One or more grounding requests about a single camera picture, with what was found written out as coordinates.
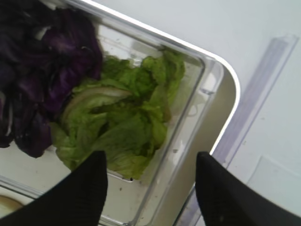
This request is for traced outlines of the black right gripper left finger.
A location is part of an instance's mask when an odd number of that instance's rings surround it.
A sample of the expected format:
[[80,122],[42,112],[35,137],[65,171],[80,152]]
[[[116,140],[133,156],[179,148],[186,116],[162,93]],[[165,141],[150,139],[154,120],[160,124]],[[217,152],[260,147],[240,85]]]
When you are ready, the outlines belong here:
[[93,152],[60,183],[0,220],[2,226],[96,226],[108,178],[104,151]]

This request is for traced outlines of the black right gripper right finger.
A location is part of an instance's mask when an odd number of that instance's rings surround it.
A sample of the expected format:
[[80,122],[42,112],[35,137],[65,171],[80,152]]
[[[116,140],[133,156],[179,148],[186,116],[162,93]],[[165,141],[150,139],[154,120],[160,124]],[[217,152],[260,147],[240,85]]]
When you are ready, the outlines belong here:
[[196,159],[196,196],[207,226],[299,226],[301,218],[273,204],[207,152]]

